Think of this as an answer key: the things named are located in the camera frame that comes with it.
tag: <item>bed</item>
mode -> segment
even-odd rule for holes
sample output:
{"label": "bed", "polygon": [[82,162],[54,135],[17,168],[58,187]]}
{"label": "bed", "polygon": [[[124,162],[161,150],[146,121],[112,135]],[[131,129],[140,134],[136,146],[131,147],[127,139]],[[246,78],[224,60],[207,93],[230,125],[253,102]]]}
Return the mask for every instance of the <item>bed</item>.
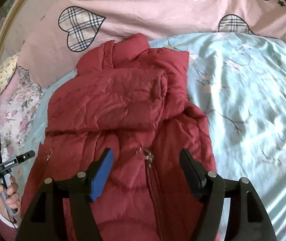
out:
{"label": "bed", "polygon": [[[48,101],[81,56],[138,32],[151,47],[189,51],[189,100],[208,116],[218,173],[250,178],[286,240],[286,0],[60,0],[17,60],[22,83],[43,89],[22,151],[38,151]],[[32,165],[13,171],[20,194]],[[225,204],[222,240],[227,215]]]}

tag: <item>red puffer jacket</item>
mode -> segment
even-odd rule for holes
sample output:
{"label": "red puffer jacket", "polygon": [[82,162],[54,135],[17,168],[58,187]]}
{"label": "red puffer jacket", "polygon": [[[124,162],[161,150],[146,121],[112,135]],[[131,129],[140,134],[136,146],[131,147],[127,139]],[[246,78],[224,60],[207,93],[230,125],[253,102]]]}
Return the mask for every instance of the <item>red puffer jacket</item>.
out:
{"label": "red puffer jacket", "polygon": [[[202,205],[190,193],[180,150],[188,148],[215,171],[207,117],[187,100],[188,57],[151,49],[142,34],[87,52],[78,75],[50,99],[46,139],[27,181],[22,215],[45,178],[71,178],[109,147],[114,164],[101,197],[91,203],[103,240],[188,241]],[[150,166],[140,147],[154,155]],[[68,200],[64,206],[74,241]]]}

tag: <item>black cable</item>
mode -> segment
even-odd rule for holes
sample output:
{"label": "black cable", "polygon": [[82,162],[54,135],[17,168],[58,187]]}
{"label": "black cable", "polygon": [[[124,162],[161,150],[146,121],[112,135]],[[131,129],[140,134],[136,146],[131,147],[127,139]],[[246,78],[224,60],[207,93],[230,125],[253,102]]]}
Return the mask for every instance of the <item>black cable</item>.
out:
{"label": "black cable", "polygon": [[15,222],[15,221],[13,222],[13,221],[11,220],[10,216],[9,216],[9,213],[8,213],[7,209],[6,209],[6,212],[7,212],[7,216],[8,216],[8,218],[9,218],[10,223],[12,223],[12,224],[13,224],[13,227],[14,227],[15,229],[17,229],[17,227],[15,227],[15,225],[14,225],[15,223],[17,223],[17,221],[16,221],[15,218],[14,218],[14,220],[15,220],[16,222]]}

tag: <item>floral pillow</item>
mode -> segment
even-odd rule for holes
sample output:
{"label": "floral pillow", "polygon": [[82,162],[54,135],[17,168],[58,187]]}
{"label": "floral pillow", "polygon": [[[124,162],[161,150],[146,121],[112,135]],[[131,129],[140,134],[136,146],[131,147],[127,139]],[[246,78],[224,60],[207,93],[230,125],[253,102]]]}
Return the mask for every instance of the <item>floral pillow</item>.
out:
{"label": "floral pillow", "polygon": [[[6,156],[12,158],[21,153],[43,96],[44,90],[37,84],[22,84],[1,106],[0,138],[5,160]],[[9,154],[9,149],[14,149],[14,153]]]}

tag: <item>sleeve cuff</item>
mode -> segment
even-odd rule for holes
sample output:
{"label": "sleeve cuff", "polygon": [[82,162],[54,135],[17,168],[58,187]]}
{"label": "sleeve cuff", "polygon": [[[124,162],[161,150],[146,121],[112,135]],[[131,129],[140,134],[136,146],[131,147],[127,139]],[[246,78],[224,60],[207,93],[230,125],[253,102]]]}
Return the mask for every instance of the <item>sleeve cuff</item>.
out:
{"label": "sleeve cuff", "polygon": [[0,220],[1,222],[3,222],[4,224],[6,224],[7,226],[9,226],[10,228],[18,228],[18,224],[17,223],[12,223],[10,222],[7,218],[5,218],[1,213],[0,213]]}

